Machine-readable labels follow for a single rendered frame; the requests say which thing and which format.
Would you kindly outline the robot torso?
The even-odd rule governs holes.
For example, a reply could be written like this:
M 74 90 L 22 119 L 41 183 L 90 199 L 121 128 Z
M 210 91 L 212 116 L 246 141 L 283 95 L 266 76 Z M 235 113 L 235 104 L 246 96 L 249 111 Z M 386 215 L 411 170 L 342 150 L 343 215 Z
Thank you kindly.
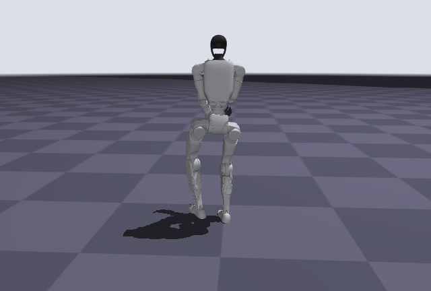
M 234 64 L 230 60 L 207 60 L 203 65 L 204 94 L 209 105 L 214 105 L 209 121 L 208 133 L 216 135 L 227 134 L 228 115 L 224 108 L 228 105 L 233 93 Z

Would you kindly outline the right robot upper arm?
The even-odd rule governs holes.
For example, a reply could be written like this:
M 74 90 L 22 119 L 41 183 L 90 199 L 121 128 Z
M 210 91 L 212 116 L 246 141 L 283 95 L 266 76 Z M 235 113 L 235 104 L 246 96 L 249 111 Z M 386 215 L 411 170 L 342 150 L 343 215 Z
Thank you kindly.
M 234 64 L 234 86 L 233 93 L 230 100 L 237 100 L 238 94 L 242 86 L 243 77 L 245 75 L 245 68 L 240 64 Z

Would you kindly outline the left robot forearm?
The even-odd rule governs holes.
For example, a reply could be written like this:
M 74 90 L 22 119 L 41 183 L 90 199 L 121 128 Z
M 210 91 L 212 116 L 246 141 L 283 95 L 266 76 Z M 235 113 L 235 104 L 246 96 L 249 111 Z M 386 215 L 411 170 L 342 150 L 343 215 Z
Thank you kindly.
M 198 98 L 198 93 L 197 93 L 197 98 Z M 199 104 L 200 104 L 200 107 L 203 110 L 203 113 L 205 114 L 205 118 L 207 119 L 207 116 L 211 114 L 211 107 L 210 107 L 210 105 L 208 104 L 207 100 L 199 101 Z

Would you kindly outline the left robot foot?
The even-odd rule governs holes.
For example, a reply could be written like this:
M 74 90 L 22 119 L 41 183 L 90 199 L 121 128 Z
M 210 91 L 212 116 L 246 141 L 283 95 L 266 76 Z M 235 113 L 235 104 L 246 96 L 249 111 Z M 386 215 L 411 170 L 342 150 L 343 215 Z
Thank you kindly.
M 188 209 L 194 213 L 198 218 L 205 219 L 206 218 L 206 212 L 204 209 L 201 209 L 201 206 L 199 206 L 199 210 L 195 208 L 195 204 L 191 203 L 188 204 Z

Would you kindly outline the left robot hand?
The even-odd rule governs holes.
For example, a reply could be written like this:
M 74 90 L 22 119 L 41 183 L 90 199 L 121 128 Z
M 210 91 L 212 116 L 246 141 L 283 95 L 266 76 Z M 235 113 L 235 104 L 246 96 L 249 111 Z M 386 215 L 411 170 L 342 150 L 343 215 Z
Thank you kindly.
M 232 109 L 228 109 L 228 106 L 227 106 L 227 108 L 224 110 L 224 112 L 225 112 L 225 115 L 228 115 L 228 116 L 230 116 L 231 114 L 232 114 Z

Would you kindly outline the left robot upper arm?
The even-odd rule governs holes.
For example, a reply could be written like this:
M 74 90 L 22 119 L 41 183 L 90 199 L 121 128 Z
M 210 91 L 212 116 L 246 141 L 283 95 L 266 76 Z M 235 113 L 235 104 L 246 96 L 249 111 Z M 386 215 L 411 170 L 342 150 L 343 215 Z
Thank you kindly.
M 192 68 L 193 79 L 195 87 L 197 89 L 199 101 L 207 100 L 204 94 L 203 76 L 201 76 L 201 74 L 203 73 L 203 65 L 204 63 L 196 64 Z

